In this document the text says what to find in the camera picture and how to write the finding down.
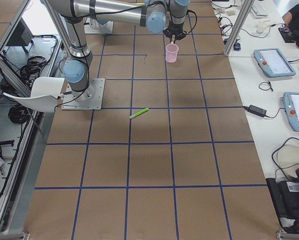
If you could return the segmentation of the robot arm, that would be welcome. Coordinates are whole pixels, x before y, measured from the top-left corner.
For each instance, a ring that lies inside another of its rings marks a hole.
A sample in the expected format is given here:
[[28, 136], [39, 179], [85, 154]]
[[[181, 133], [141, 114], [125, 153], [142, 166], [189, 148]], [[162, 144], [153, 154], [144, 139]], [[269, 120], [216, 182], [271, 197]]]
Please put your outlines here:
[[111, 34], [115, 22], [138, 25], [153, 34], [164, 33], [171, 42], [187, 35], [183, 29], [189, 12], [187, 0], [146, 0], [143, 3], [47, 0], [45, 5], [71, 56], [63, 73], [73, 100], [80, 104], [90, 103], [96, 97], [96, 88], [89, 76], [93, 58], [87, 35]]

